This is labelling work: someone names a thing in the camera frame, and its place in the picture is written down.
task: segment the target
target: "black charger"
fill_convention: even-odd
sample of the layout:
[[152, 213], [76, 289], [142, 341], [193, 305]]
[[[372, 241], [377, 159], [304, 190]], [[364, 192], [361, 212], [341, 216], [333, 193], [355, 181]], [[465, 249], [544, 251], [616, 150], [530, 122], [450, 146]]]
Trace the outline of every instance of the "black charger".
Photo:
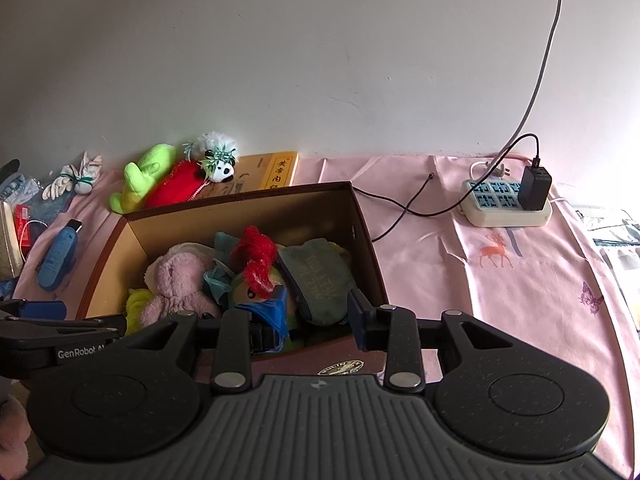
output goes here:
[[531, 166], [526, 166], [522, 174], [518, 202], [524, 211], [542, 211], [551, 189], [551, 175], [539, 164], [540, 159], [534, 158]]

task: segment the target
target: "power strip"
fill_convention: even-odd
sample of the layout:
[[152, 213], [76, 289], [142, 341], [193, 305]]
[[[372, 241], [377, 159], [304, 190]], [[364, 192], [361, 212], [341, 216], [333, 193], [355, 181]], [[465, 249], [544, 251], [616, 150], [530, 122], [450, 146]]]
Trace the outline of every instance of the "power strip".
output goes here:
[[[476, 182], [465, 180], [466, 193]], [[517, 180], [487, 180], [465, 198], [462, 213], [476, 227], [533, 227], [546, 225], [551, 218], [551, 203], [545, 200], [542, 211], [524, 211], [518, 202]]]

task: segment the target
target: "red pouch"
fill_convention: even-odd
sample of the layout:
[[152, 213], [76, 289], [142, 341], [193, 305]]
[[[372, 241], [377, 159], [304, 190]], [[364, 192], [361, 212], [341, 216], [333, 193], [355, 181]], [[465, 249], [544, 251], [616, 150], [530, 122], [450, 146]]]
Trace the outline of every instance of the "red pouch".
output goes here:
[[145, 198], [145, 208], [187, 202], [205, 186], [204, 174], [197, 162], [181, 160]]

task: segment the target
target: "yellow plush toy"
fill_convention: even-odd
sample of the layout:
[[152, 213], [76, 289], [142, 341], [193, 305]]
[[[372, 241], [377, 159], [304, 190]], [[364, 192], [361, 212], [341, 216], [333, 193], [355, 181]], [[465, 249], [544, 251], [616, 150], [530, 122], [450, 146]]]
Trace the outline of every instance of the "yellow plush toy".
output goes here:
[[125, 186], [122, 193], [109, 197], [109, 206], [119, 214], [140, 209], [149, 191], [171, 171], [175, 164], [175, 146], [156, 144], [136, 164], [124, 167]]
[[127, 332], [130, 335], [142, 329], [140, 324], [140, 314], [151, 301], [154, 294], [146, 288], [130, 288], [129, 298], [127, 299]]

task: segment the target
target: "round pad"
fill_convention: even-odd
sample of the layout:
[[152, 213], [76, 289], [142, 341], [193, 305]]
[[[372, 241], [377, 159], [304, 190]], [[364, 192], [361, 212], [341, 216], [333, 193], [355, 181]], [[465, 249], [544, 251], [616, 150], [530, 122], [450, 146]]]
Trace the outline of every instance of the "round pad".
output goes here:
[[595, 446], [609, 399], [586, 372], [528, 346], [471, 351], [434, 394], [463, 440], [516, 460], [554, 460]]
[[37, 383], [29, 422], [46, 447], [80, 460], [114, 462], [154, 452], [194, 421], [194, 381], [160, 352], [110, 349]]
[[496, 406], [515, 415], [546, 415], [562, 403], [562, 388], [551, 379], [514, 374], [494, 381], [489, 397]]

